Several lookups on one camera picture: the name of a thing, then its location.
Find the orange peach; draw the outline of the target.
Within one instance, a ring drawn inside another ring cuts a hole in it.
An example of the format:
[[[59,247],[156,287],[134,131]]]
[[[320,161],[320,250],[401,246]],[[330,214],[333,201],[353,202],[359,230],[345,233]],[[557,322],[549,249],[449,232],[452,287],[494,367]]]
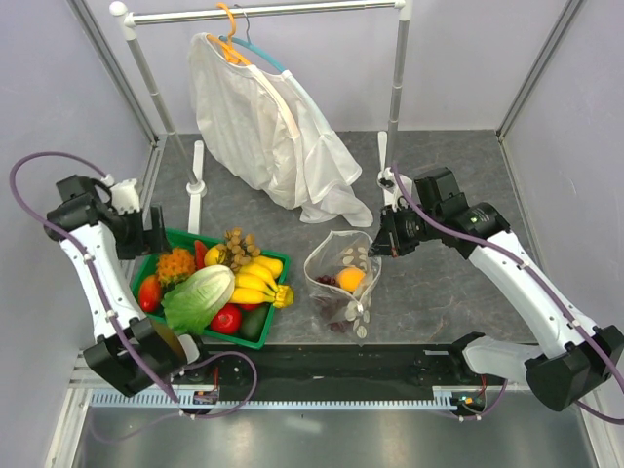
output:
[[[337,285],[348,293],[354,293],[366,277],[358,267],[345,267],[335,277]]]

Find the clear dotted zip top bag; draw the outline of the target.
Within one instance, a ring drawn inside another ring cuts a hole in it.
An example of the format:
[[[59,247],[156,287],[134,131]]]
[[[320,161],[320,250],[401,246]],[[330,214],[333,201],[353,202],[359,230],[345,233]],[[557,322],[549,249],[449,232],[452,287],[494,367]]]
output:
[[[380,258],[369,256],[371,244],[363,231],[332,231],[303,265],[321,324],[360,344],[369,335],[372,293],[382,266]]]

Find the red yellow mango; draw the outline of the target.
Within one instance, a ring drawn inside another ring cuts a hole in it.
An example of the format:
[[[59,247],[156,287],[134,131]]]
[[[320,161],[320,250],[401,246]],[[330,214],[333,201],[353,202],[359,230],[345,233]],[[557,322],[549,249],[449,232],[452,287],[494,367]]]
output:
[[[140,284],[137,302],[140,309],[145,313],[153,313],[161,304],[162,289],[158,277],[155,274],[147,276]]]

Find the brown longan bunch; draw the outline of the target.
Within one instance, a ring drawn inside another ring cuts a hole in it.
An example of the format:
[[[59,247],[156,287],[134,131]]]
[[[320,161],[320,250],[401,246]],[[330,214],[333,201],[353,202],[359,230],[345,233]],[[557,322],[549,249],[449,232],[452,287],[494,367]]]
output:
[[[255,242],[252,233],[245,233],[242,228],[226,230],[224,241],[218,245],[218,263],[238,272],[242,266],[261,255],[262,250]]]

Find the purple grape bunch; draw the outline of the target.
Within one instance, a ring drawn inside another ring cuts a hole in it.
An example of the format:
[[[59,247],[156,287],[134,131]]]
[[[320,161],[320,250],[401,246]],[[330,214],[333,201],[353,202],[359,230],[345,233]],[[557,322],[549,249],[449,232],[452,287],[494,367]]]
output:
[[[323,275],[315,278],[321,285],[329,286],[324,288],[323,294],[314,298],[318,314],[331,332],[347,333],[353,329],[353,322],[346,318],[346,307],[350,300],[334,276]]]

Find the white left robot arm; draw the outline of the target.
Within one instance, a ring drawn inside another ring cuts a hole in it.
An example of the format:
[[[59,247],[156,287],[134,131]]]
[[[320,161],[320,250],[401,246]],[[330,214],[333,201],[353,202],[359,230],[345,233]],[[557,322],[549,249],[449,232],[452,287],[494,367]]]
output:
[[[161,208],[150,207],[145,226],[134,179],[107,185],[72,175],[57,190],[61,203],[48,212],[45,231],[71,260],[88,299],[95,338],[83,353],[88,367],[126,397],[153,384],[167,387],[179,370],[193,383],[210,379],[213,358],[190,335],[149,318],[121,266],[171,251]]]

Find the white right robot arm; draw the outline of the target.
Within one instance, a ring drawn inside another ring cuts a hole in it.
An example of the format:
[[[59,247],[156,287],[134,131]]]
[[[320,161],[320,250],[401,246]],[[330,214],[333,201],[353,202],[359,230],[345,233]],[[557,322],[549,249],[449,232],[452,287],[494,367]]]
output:
[[[599,327],[577,309],[531,260],[509,222],[490,203],[468,203],[453,172],[437,168],[410,179],[396,167],[377,177],[386,204],[370,256],[399,257],[439,241],[480,270],[506,297],[536,342],[524,345],[472,332],[454,342],[448,376],[471,382],[487,374],[527,386],[548,409],[561,411],[610,379],[623,333]]]

